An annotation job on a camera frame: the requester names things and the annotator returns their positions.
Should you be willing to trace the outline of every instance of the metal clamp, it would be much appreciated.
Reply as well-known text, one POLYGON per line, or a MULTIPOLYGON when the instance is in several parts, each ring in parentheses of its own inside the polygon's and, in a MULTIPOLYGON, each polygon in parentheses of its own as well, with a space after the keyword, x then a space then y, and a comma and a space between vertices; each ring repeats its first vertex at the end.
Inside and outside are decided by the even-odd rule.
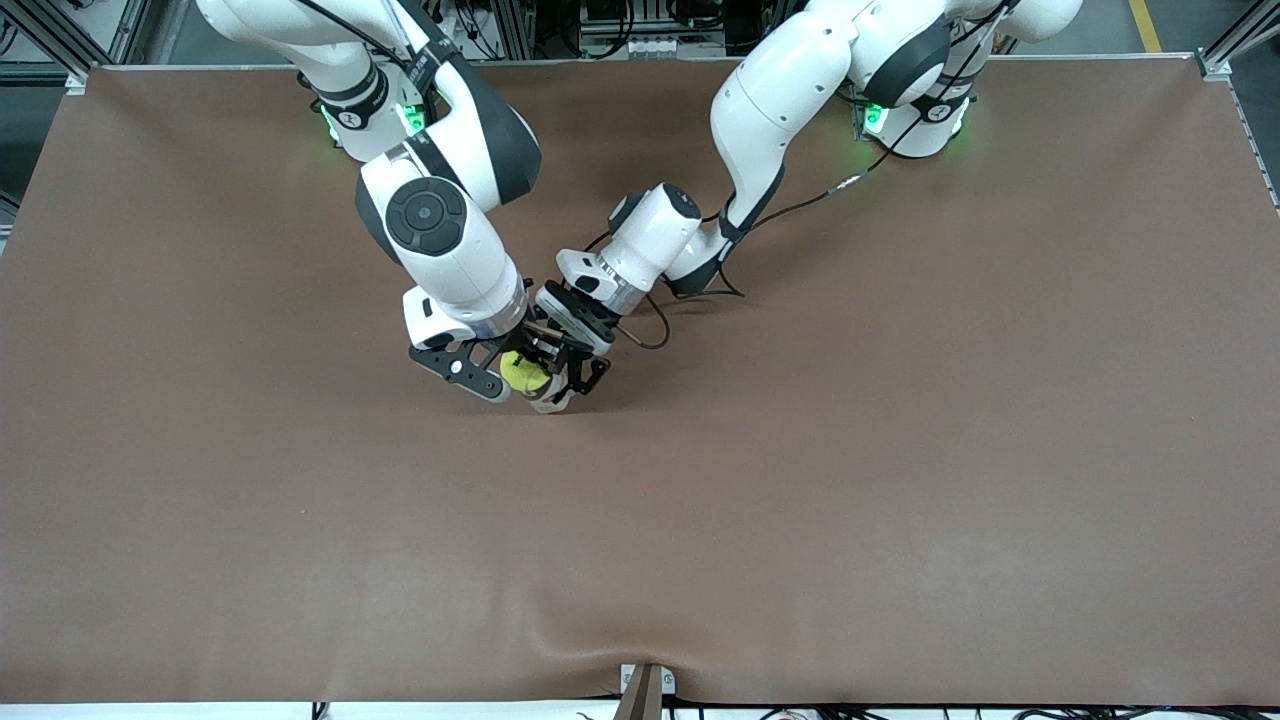
POLYGON ((1196 53, 1201 74, 1206 81, 1222 81, 1231 74, 1231 58, 1257 47, 1266 38, 1275 36, 1276 28, 1270 27, 1280 18, 1280 0, 1256 0, 1240 19, 1222 33, 1208 49, 1196 53))
POLYGON ((662 720, 662 696, 676 694, 676 674, 659 665, 623 665, 622 688, 613 720, 662 720))

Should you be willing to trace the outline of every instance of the black bracket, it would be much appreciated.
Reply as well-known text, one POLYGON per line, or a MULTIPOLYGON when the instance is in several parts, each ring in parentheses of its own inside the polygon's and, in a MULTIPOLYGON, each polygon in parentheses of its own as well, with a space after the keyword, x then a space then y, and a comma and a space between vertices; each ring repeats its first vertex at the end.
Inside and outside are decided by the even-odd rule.
POLYGON ((616 340, 613 328, 621 320, 618 315, 609 313, 603 305, 580 291, 567 288, 557 282, 547 281, 545 288, 575 319, 586 325, 600 340, 608 343, 616 340))
POLYGON ((564 400, 564 395, 570 391, 573 391, 577 395, 590 395, 590 392, 595 389, 596 383, 600 382, 600 378, 604 377, 604 373, 609 372, 612 365, 613 364, 605 357, 596 357, 589 352, 581 354, 576 350, 571 350, 567 364, 568 384, 561 388, 561 391, 552 397, 552 402, 564 400), (585 366, 591 369, 591 374, 584 378, 582 369, 585 366))
POLYGON ((503 393, 502 375, 489 369, 494 359, 502 351, 488 341, 476 342, 468 340, 456 350, 419 350, 412 345, 408 348, 411 360, 421 365, 426 372, 439 375, 444 382, 461 386, 485 400, 497 402, 503 393), (483 347, 488 355, 483 363, 475 363, 471 354, 476 347, 483 347))

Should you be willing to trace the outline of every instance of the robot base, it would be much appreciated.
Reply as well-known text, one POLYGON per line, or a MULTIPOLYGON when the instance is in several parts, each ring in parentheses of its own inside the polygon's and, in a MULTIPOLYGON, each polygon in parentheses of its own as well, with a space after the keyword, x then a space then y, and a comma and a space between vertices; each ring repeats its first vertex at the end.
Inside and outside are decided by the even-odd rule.
MULTIPOLYGON (((937 108, 946 108, 946 105, 938 105, 937 108)), ((968 109, 969 101, 965 100, 960 109, 952 113, 952 118, 943 118, 942 122, 932 123, 916 123, 915 120, 920 117, 920 111, 911 105, 884 109, 879 127, 876 129, 867 128, 865 132, 886 150, 892 147, 893 155, 919 160, 937 155, 947 146, 947 142, 951 142, 952 137, 960 133, 960 128, 964 126, 964 114, 968 109)))

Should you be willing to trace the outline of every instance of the floor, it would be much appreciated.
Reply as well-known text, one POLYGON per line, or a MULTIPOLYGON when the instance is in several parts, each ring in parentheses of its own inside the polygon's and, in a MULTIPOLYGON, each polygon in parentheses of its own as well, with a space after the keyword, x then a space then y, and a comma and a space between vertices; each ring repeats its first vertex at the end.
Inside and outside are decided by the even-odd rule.
MULTIPOLYGON (((100 3, 120 0, 99 0, 100 3)), ((279 64, 270 53, 215 33, 192 0, 160 3, 160 32, 150 41, 152 61, 196 65, 279 64)), ((1143 0, 1084 0, 1071 26, 1020 54, 1093 55, 1147 50, 1190 51, 1208 45, 1239 17, 1247 0, 1160 0, 1149 4, 1155 37, 1143 38, 1134 19, 1143 0)), ((1233 82, 1253 129, 1260 155, 1280 168, 1280 38, 1233 61, 1233 82)), ((20 199, 63 95, 61 87, 0 87, 0 191, 20 199)), ((0 225, 12 219, 0 209, 0 225)))

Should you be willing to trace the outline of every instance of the circular joint cover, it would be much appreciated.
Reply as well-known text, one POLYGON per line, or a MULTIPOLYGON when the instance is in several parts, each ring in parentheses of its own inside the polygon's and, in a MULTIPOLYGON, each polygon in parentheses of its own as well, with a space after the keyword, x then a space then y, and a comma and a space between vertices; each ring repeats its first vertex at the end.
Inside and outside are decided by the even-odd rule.
POLYGON ((387 232, 401 247, 439 258, 462 242, 467 201, 443 178, 404 183, 387 204, 387 232))

